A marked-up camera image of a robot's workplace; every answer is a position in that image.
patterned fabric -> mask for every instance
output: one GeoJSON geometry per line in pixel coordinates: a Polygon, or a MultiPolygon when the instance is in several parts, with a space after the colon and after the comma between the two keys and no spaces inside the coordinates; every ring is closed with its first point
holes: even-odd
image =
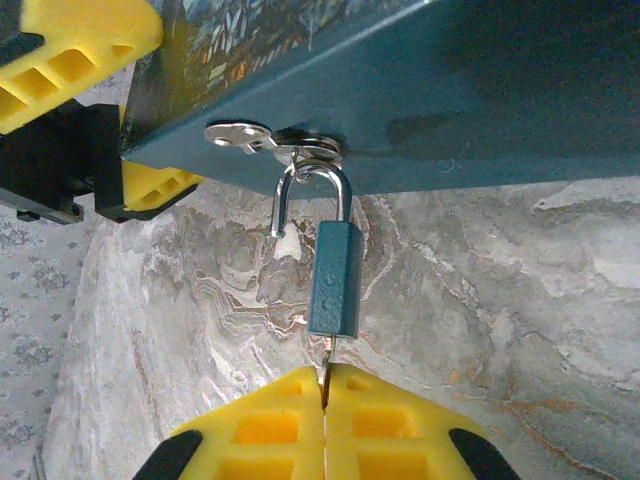
{"type": "Polygon", "coordinates": [[[42,441],[91,225],[0,209],[0,478],[27,478],[42,441]]]}

marble veining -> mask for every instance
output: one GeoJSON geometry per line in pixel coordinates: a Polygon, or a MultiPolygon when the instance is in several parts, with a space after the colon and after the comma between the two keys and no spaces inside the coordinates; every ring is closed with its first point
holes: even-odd
{"type": "MultiPolygon", "coordinates": [[[[332,200],[208,182],[100,223],[44,448],[48,478],[131,478],[179,423],[316,363],[332,200]]],[[[361,335],[338,359],[483,424],[522,478],[640,477],[640,179],[357,198],[361,335]]]]}

gray patterned cloth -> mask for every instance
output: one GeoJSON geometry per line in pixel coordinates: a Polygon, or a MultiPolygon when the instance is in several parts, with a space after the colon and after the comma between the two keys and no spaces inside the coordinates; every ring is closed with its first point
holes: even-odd
{"type": "Polygon", "coordinates": [[[42,441],[92,220],[24,223],[0,209],[0,478],[27,478],[42,441]]]}
{"type": "MultiPolygon", "coordinates": [[[[522,478],[640,478],[640,179],[366,196],[355,364],[484,425],[522,478]]],[[[47,433],[50,479],[131,478],[172,428],[320,359],[305,333],[332,200],[207,183],[101,222],[47,433]]]]}

black rubber edge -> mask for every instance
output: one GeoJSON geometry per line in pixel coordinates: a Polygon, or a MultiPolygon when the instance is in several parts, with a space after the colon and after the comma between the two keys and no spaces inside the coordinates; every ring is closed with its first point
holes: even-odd
{"type": "MultiPolygon", "coordinates": [[[[119,188],[122,190],[122,181],[120,182],[119,188]]],[[[196,188],[198,188],[198,184],[191,185],[189,188],[180,192],[178,195],[173,197],[167,203],[161,205],[158,208],[154,208],[153,210],[135,212],[133,210],[125,210],[123,203],[112,205],[108,208],[98,207],[98,205],[96,204],[96,213],[116,223],[124,223],[124,222],[128,222],[129,220],[140,220],[144,222],[147,220],[151,220],[152,218],[155,218],[161,213],[163,213],[165,210],[168,210],[170,207],[174,206],[176,203],[178,203],[180,200],[185,198],[187,195],[190,195],[191,193],[195,192],[196,188]]]]}
{"type": "Polygon", "coordinates": [[[22,0],[0,1],[0,67],[44,45],[44,37],[20,31],[22,0]]]}
{"type": "Polygon", "coordinates": [[[502,454],[488,440],[461,428],[449,438],[478,480],[521,480],[502,454]]]}
{"type": "Polygon", "coordinates": [[[133,480],[179,480],[202,443],[202,433],[187,430],[156,448],[133,480]]]}

padlock body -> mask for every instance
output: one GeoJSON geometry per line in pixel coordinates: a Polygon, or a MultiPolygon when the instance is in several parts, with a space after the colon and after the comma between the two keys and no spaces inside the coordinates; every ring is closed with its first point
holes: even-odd
{"type": "Polygon", "coordinates": [[[364,237],[353,223],[318,225],[309,333],[357,338],[364,237]]]}

